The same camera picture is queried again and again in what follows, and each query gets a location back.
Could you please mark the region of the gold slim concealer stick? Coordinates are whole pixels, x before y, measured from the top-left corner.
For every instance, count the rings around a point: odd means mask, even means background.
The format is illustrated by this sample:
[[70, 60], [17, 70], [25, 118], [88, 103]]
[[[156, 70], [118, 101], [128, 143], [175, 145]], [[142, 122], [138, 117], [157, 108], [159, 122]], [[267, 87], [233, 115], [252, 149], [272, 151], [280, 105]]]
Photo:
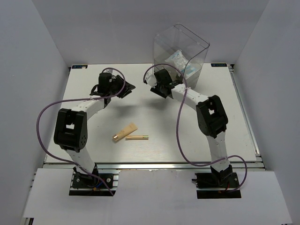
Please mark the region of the gold slim concealer stick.
[[125, 140], [148, 140], [148, 135], [127, 135]]

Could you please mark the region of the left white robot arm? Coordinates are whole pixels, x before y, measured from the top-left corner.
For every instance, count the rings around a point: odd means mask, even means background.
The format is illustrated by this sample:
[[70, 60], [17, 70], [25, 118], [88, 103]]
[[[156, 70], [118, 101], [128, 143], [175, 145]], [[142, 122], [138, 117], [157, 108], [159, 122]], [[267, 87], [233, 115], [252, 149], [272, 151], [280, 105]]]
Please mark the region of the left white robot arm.
[[105, 109], [112, 97], [124, 98], [135, 89], [120, 75], [105, 71], [99, 74], [98, 84], [90, 92], [90, 98], [71, 109], [58, 112], [54, 131], [54, 143], [63, 149], [75, 162], [75, 172], [83, 175], [83, 182], [94, 187], [99, 182], [96, 163], [86, 148], [88, 120]]

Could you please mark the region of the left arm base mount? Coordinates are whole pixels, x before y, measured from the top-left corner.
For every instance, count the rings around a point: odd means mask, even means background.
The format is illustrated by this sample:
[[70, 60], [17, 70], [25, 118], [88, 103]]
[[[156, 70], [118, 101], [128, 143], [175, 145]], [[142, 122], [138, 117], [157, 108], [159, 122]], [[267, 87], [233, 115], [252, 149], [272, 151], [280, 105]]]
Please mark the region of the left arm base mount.
[[97, 167], [92, 174], [102, 180], [81, 173], [76, 167], [73, 168], [70, 183], [69, 196], [108, 196], [112, 197], [117, 189], [119, 175], [115, 172], [99, 172]]

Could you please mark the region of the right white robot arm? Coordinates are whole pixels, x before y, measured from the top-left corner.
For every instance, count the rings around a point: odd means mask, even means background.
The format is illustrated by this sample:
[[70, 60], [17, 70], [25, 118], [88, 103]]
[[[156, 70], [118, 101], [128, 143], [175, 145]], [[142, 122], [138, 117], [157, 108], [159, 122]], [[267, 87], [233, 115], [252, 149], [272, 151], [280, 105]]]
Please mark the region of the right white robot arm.
[[198, 127], [206, 136], [209, 144], [211, 162], [208, 165], [212, 174], [212, 183], [217, 187], [224, 186], [229, 181], [233, 170], [225, 144], [228, 117], [219, 96], [208, 97], [192, 90], [188, 87], [185, 78], [173, 80], [166, 69], [161, 69], [153, 74], [145, 73], [143, 81], [151, 86], [150, 91], [155, 94], [181, 102], [176, 121], [177, 145], [186, 162], [200, 167], [201, 165], [187, 159], [179, 140], [179, 121], [183, 106], [187, 105], [195, 110]]

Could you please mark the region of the beige foundation tube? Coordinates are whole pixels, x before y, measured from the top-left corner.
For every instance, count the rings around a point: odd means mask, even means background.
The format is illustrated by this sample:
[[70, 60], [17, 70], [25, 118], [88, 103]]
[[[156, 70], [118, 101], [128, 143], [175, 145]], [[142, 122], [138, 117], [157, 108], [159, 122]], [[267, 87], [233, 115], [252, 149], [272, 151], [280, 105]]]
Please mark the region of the beige foundation tube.
[[137, 129], [138, 129], [138, 127], [134, 123], [131, 122], [129, 125], [124, 127], [120, 132], [115, 134], [112, 137], [112, 140], [116, 143], [116, 142], [120, 141], [121, 139], [123, 139], [125, 136], [127, 136], [127, 135], [131, 134], [132, 132], [136, 131]]

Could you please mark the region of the cotton pad pack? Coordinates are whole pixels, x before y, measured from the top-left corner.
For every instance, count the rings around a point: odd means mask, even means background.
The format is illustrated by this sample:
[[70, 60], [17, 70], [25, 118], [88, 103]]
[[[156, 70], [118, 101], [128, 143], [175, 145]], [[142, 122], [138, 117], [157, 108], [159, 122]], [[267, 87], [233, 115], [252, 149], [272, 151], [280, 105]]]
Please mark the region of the cotton pad pack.
[[176, 67], [182, 74], [184, 74], [186, 65], [188, 64], [188, 60], [181, 50], [174, 52], [165, 60], [165, 62]]
[[185, 69], [185, 72], [184, 72], [184, 77], [185, 79], [189, 79], [190, 77], [192, 77], [195, 73], [197, 73], [199, 71], [199, 68], [197, 67], [193, 67], [193, 66], [188, 66], [186, 69]]

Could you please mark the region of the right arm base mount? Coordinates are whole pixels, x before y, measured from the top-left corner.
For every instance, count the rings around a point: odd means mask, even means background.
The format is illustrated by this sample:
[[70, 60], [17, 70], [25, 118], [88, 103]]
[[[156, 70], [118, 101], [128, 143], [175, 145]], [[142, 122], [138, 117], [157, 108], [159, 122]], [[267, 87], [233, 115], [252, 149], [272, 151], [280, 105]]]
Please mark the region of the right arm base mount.
[[225, 180], [222, 184], [212, 173], [202, 172], [196, 173], [192, 182], [196, 185], [197, 199], [240, 199], [241, 192], [236, 189], [240, 183], [237, 173]]

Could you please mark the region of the clear acrylic organizer box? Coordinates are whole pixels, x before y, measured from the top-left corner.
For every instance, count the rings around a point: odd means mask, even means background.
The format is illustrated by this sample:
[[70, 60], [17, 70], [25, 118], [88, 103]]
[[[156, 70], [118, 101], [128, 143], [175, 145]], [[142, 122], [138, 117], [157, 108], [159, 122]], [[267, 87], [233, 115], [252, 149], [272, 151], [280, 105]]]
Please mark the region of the clear acrylic organizer box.
[[176, 67], [184, 75], [187, 86], [194, 89], [210, 47], [210, 43], [186, 26], [178, 23], [158, 33], [153, 40], [154, 71], [167, 69], [173, 80], [182, 79], [169, 66]]

